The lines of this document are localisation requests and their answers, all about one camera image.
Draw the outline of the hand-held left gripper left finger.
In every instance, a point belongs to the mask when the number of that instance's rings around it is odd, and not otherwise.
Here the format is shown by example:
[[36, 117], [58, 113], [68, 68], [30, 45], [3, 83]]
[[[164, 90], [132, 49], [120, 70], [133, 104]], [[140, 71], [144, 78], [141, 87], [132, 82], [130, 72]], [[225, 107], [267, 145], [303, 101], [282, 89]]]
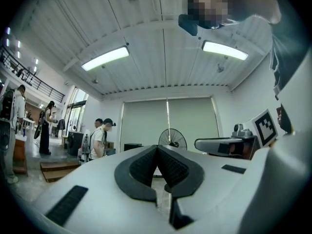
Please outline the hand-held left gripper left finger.
[[[157, 210], [155, 203], [128, 197], [115, 182], [118, 164], [146, 149], [140, 147], [98, 158], [57, 181], [33, 203], [37, 226], [52, 234], [174, 233], [174, 228]], [[47, 214], [74, 186], [88, 190], [60, 226], [47, 218]]]

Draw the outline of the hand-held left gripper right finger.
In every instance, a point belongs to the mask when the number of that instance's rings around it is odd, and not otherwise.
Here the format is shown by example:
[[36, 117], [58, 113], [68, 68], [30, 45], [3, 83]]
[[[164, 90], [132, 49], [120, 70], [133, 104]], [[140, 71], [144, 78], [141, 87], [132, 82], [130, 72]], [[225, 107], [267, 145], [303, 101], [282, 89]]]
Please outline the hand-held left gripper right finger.
[[240, 234], [243, 216], [259, 185], [259, 154], [252, 160], [208, 156], [158, 147], [158, 158], [181, 168], [172, 189], [169, 222], [159, 234]]

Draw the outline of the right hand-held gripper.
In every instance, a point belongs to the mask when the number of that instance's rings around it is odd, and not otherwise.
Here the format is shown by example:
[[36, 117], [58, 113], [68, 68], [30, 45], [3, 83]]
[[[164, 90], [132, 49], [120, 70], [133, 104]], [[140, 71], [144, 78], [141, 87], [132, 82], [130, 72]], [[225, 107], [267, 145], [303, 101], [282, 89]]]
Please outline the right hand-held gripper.
[[231, 137], [199, 138], [194, 146], [210, 155], [251, 160], [257, 150], [269, 146], [277, 136], [271, 114], [266, 109], [254, 118], [236, 124]]

